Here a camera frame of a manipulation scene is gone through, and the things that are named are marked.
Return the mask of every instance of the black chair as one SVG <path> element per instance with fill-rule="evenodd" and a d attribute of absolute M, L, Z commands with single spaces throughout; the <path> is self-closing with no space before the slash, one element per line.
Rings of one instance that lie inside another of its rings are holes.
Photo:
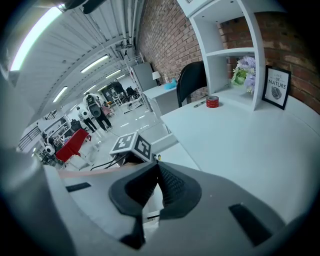
<path fill-rule="evenodd" d="M 178 78 L 176 94 L 179 108 L 182 102 L 194 91 L 207 86 L 207 77 L 203 61 L 197 61 L 186 65 Z"/>

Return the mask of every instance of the red brick wall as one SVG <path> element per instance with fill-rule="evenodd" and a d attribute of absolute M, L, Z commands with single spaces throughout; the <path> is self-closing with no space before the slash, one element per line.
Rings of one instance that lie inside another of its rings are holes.
<path fill-rule="evenodd" d="M 290 95 L 320 114 L 320 76 L 300 35 L 285 13 L 259 12 L 256 18 L 263 39 L 266 64 L 290 70 Z M 253 47 L 244 17 L 219 25 L 225 49 Z M 155 71 L 171 81 L 183 67 L 202 60 L 200 47 L 188 18 L 176 0 L 145 0 L 139 28 L 138 51 Z M 228 59 L 229 77 L 236 59 Z M 191 100 L 207 94 L 207 88 L 192 93 Z"/>
<path fill-rule="evenodd" d="M 259 12 L 258 21 L 266 65 L 291 71 L 289 95 L 302 101 L 320 114 L 320 74 L 306 44 L 292 27 L 285 13 Z M 219 25 L 225 49 L 253 47 L 244 17 Z M 229 58 L 228 72 L 232 77 L 235 59 Z"/>
<path fill-rule="evenodd" d="M 191 62 L 202 61 L 195 31 L 177 0 L 145 0 L 138 36 L 138 52 L 159 71 L 160 82 L 167 76 L 178 80 Z M 191 94 L 192 100 L 207 95 L 207 88 Z"/>

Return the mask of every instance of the white desk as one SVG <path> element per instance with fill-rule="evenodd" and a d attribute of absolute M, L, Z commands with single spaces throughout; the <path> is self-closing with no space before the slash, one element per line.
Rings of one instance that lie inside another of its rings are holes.
<path fill-rule="evenodd" d="M 148 98 L 153 112 L 158 119 L 162 115 L 176 110 L 179 107 L 176 87 L 165 90 L 165 85 L 160 85 L 143 91 L 142 93 Z"/>
<path fill-rule="evenodd" d="M 306 212 L 319 185 L 319 135 L 267 102 L 254 112 L 197 102 L 161 119 L 199 169 L 235 182 L 286 223 Z"/>

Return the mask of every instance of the white floor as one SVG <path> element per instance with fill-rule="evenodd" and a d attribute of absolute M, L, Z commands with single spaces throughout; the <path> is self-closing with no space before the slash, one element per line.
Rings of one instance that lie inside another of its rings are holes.
<path fill-rule="evenodd" d="M 98 130 L 94 133 L 90 131 L 89 134 L 92 136 L 91 141 L 99 148 L 99 152 L 87 142 L 85 142 L 80 149 L 80 153 L 82 153 L 81 156 L 86 155 L 86 159 L 91 161 L 94 164 L 93 166 L 101 165 L 111 159 L 109 152 L 118 136 L 139 131 L 147 141 L 152 143 L 168 135 L 161 121 L 156 118 L 153 112 L 147 110 L 145 105 L 126 114 L 120 112 L 117 107 L 114 107 L 112 111 L 115 112 L 116 115 L 111 115 L 112 117 L 109 118 L 113 129 L 108 132 L 105 132 L 98 125 L 97 121 L 92 119 Z M 81 171 L 89 171 L 92 168 L 77 155 L 73 156 L 70 161 L 77 168 L 71 164 L 67 164 L 65 169 L 68 171 L 78 171 L 79 169 Z"/>

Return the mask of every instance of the pipe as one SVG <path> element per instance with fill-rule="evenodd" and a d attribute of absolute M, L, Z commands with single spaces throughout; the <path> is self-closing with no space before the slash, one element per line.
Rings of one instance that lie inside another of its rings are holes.
<path fill-rule="evenodd" d="M 132 0 L 128 0 L 127 7 L 129 44 L 132 45 Z"/>
<path fill-rule="evenodd" d="M 123 45 L 127 45 L 127 33 L 126 33 L 126 23 L 125 23 L 125 12 L 124 12 L 124 0 L 116 0 L 116 4 L 118 7 L 118 13 L 120 18 L 120 25 L 123 36 Z"/>
<path fill-rule="evenodd" d="M 138 0 L 135 0 L 134 1 L 134 11 L 133 11 L 133 20 L 132 20 L 132 38 L 131 38 L 131 43 L 134 42 L 137 6 L 138 6 Z"/>

